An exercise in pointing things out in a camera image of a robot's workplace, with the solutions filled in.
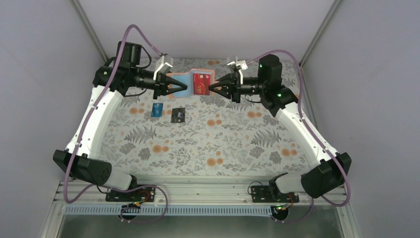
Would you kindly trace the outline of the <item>blue credit card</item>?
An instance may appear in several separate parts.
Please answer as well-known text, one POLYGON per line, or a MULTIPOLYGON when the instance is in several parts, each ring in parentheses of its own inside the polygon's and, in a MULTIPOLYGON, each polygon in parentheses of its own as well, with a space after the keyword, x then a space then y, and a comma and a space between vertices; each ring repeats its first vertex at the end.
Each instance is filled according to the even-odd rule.
POLYGON ((153 103, 151 117, 160 118, 163 113, 163 103, 153 103))

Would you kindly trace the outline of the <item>red VIP card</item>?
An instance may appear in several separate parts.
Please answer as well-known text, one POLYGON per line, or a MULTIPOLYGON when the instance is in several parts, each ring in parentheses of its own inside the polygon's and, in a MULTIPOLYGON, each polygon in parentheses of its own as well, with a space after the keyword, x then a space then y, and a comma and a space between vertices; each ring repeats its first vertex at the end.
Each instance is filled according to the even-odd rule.
POLYGON ((209 96, 209 85, 211 75, 205 73, 194 73, 193 74, 193 94, 199 96, 209 96))

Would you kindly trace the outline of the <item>black VIP card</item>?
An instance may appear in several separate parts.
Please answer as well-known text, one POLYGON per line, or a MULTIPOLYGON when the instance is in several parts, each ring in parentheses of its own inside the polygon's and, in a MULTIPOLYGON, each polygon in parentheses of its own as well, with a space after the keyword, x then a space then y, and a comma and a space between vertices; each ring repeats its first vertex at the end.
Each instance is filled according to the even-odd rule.
POLYGON ((171 123, 181 123, 182 119, 182 110, 180 108, 175 108, 171 112, 171 123))
POLYGON ((184 123, 185 122, 185 108, 175 108, 172 110, 171 116, 172 123, 184 123))

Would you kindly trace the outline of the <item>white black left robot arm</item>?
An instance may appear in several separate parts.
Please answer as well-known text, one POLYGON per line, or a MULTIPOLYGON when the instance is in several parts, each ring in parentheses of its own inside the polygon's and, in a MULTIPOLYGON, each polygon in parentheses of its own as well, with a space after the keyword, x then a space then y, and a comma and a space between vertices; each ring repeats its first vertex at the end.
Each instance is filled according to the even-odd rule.
POLYGON ((173 67, 173 59, 161 56, 154 70, 139 67, 142 46, 126 43, 119 62, 110 58, 95 73, 88 108, 71 141, 64 150, 56 150, 53 161, 72 178, 97 186, 118 189, 126 201, 138 194, 135 178, 121 172, 111 163, 100 160, 100 150, 105 130, 130 87, 152 90, 153 98, 167 96, 187 89, 187 85, 167 74, 173 67))

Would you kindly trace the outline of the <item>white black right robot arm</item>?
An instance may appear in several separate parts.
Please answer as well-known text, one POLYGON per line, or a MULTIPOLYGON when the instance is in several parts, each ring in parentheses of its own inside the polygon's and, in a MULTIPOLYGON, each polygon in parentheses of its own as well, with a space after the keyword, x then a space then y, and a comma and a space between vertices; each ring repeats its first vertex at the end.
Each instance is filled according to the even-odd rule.
POLYGON ((261 104, 283 123, 303 149, 309 170, 287 172, 272 179, 268 189, 271 200, 280 202, 290 192, 325 197, 346 182, 352 160, 347 153, 339 153, 331 146, 304 115, 300 99, 282 83, 283 65, 279 57, 267 54, 258 63, 257 76, 245 77, 243 72, 248 65, 244 60, 228 62, 230 72, 210 85, 209 90, 236 103, 241 102, 242 96, 258 95, 261 104))

